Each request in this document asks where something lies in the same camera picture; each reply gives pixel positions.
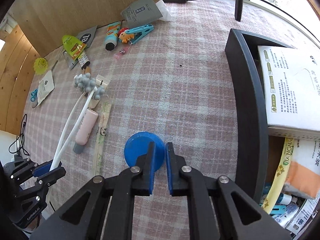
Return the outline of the blue round lid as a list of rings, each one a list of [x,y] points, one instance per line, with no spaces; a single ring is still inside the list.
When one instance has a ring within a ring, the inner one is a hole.
[[[147,154],[151,142],[156,145],[154,170],[158,171],[161,168],[165,158],[165,143],[159,136],[150,132],[135,133],[127,140],[124,147],[124,158],[129,167],[136,165],[139,156]]]

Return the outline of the pink lotion bottle grey cap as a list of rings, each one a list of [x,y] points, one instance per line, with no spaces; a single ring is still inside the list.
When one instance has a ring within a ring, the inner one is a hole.
[[[83,152],[98,116],[97,112],[89,108],[86,110],[80,128],[75,136],[74,153],[81,154]]]

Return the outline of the chopsticks paper sleeve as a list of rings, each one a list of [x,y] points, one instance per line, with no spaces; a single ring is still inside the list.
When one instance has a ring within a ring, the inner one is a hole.
[[[93,156],[93,166],[92,166],[92,176],[101,175],[101,168],[103,162],[103,150],[104,141],[107,133],[107,124],[110,116],[112,104],[109,102],[104,102],[101,106],[100,117],[98,122],[98,130],[95,141],[94,156]]]

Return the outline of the white sachet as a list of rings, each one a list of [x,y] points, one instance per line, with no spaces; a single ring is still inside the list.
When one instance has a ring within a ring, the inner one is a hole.
[[[54,90],[54,80],[51,70],[42,78],[37,90],[37,102],[32,102],[32,108],[36,108],[43,103],[46,97]]]

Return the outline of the grey white massage stick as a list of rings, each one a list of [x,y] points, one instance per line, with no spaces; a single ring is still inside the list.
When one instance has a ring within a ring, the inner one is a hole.
[[[62,159],[62,155],[66,150],[66,147],[70,143],[73,136],[78,131],[78,128],[80,126],[80,122],[83,120],[86,111],[89,108],[89,104],[94,101],[99,101],[101,97],[105,94],[107,87],[110,83],[110,79],[103,77],[101,75],[97,75],[96,77],[93,77],[90,73],[86,74],[78,74],[74,77],[74,85],[75,88],[78,88],[82,91],[82,94],[80,95],[80,98],[78,98],[77,102],[73,106],[71,113],[69,114],[67,121],[64,125],[64,128],[62,130],[62,133],[60,135],[60,138],[58,140],[58,144],[55,150],[55,154],[53,157],[52,164],[50,166],[50,171],[56,169]],[[71,122],[72,115],[75,113],[75,111],[80,107],[81,100],[87,96],[86,101],[81,109],[81,112],[73,125],[69,135],[67,135],[67,138],[65,139],[67,128]]]

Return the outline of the teal clothespin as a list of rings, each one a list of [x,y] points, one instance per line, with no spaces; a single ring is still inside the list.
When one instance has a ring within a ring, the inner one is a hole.
[[[142,25],[140,27],[132,28],[126,31],[128,34],[134,34],[135,38],[129,41],[131,45],[136,44],[138,41],[140,41],[142,38],[144,38],[146,35],[151,33],[154,30],[154,26],[151,24]]]
[[[275,205],[270,212],[270,215],[282,215],[286,212],[286,205]]]

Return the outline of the green snack packet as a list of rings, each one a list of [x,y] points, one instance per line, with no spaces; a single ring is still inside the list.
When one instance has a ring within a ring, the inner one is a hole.
[[[87,46],[84,42],[72,35],[64,35],[62,37],[62,43],[65,51],[67,51],[72,60],[76,60]]]

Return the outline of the patterned lighter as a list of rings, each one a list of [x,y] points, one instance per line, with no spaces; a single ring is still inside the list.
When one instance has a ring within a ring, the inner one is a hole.
[[[78,56],[78,62],[80,64],[81,69],[86,69],[90,65],[90,60],[85,50],[83,50],[81,54]]]

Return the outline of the small blue clip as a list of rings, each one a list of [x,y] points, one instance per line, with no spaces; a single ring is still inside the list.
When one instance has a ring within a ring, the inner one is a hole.
[[[30,94],[30,101],[37,102],[37,89],[33,90]]]

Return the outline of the plaid tablecloth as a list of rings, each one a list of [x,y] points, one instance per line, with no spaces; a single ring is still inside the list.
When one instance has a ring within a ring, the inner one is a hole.
[[[241,22],[234,19],[233,0],[200,0],[168,4],[172,20],[157,21],[154,31],[115,59],[104,48],[106,28],[96,31],[87,54],[92,74],[109,77],[112,103],[104,141],[101,174],[127,168],[123,149],[131,135],[148,131],[173,142],[176,154],[210,177],[235,178],[238,130],[235,96],[225,45],[231,28],[260,34],[297,49],[318,50],[300,30],[283,19],[245,4]],[[53,71],[55,89],[40,107],[29,99],[25,149],[38,163],[53,158],[67,118],[81,95],[61,60]],[[92,178],[98,122],[82,154],[71,140],[62,156],[66,175],[51,187],[55,210]],[[189,239],[187,200],[172,198],[164,165],[156,172],[150,197],[136,197],[132,239]]]

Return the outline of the black storage tray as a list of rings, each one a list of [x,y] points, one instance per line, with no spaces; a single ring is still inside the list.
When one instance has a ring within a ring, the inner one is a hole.
[[[238,120],[236,183],[254,200],[262,194],[268,158],[264,93],[255,64],[258,46],[284,47],[285,44],[258,34],[231,29],[225,47]]]

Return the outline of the grey T3 pouch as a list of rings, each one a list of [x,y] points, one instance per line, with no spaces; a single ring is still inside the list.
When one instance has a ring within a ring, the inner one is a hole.
[[[97,29],[97,25],[78,33],[76,38],[79,39],[84,44],[86,44],[86,47],[89,48],[93,42],[96,29]]]

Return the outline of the teal clothespin by toy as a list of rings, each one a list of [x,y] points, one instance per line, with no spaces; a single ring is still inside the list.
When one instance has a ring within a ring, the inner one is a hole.
[[[129,41],[131,45],[136,44],[138,41],[140,41],[142,38],[144,38],[146,35],[151,33],[154,30],[154,26],[151,24],[142,25],[140,27],[132,28],[126,31],[128,34],[134,34],[135,38]]]

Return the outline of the wooden board panel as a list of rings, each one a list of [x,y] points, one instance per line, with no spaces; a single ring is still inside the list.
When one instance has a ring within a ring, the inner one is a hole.
[[[9,13],[36,51],[46,56],[61,46],[63,35],[76,36],[93,26],[121,20],[121,12],[135,1],[15,0]]]

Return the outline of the white plastic bag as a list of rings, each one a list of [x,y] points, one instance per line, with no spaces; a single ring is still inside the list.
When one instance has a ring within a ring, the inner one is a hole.
[[[172,19],[170,11],[163,0],[160,0],[156,3],[157,8],[159,9],[162,17],[159,18],[160,21],[169,22]]]

